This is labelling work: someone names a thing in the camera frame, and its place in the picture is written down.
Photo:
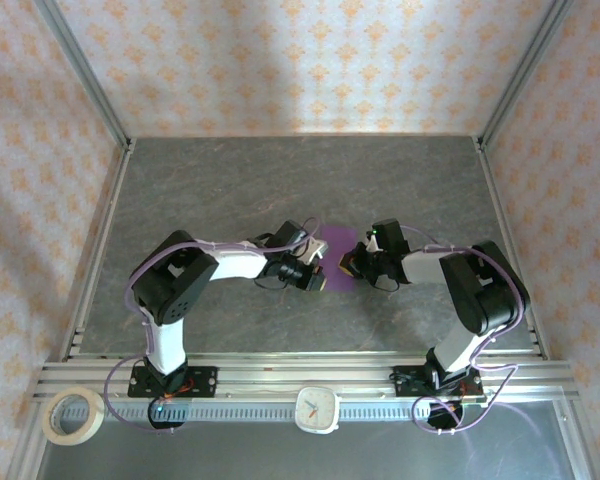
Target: purple cloth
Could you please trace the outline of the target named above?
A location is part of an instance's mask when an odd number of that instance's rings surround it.
[[[322,271],[327,279],[324,286],[329,292],[351,292],[355,289],[356,280],[338,267],[342,256],[353,250],[358,243],[358,231],[355,228],[323,225],[318,238],[329,245],[329,250],[322,260]]]

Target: clock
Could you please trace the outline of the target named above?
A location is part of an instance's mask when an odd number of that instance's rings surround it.
[[[338,428],[340,398],[324,387],[305,387],[298,393],[295,421],[300,430],[325,435]]]

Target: tape roll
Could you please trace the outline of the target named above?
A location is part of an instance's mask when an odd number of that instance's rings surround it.
[[[89,407],[87,420],[75,432],[66,433],[61,425],[63,411],[75,400],[84,399]],[[104,421],[104,401],[96,392],[84,387],[63,390],[51,399],[42,417],[42,431],[56,445],[79,445],[95,435]]]

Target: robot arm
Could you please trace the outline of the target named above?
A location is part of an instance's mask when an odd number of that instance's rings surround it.
[[[500,265],[514,282],[526,309],[529,294],[492,241],[474,245]],[[470,253],[411,251],[395,219],[373,225],[340,263],[345,273],[375,285],[382,275],[399,284],[447,285],[460,320],[447,337],[427,353],[426,383],[438,392],[466,377],[471,355],[485,338],[505,328],[518,314],[514,294],[492,266]]]
[[[184,316],[209,282],[273,276],[301,290],[322,290],[326,280],[318,261],[327,250],[326,242],[309,237],[295,249],[284,249],[307,236],[308,232],[300,225],[287,221],[275,234],[263,234],[223,249],[222,245],[194,240],[187,232],[178,230],[142,262],[144,265],[158,253],[181,243],[209,246],[208,249],[192,246],[167,255],[155,262],[132,287],[135,301],[148,322],[149,354],[145,366],[165,393],[175,392],[183,383],[187,370]]]

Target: floral wallpaper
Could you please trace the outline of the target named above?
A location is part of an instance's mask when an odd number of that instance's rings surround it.
[[[600,0],[571,8],[488,155],[534,304],[600,451]]]
[[[142,136],[480,133],[551,0],[60,0]]]
[[[33,1],[1,1],[0,479],[66,331],[115,148]]]

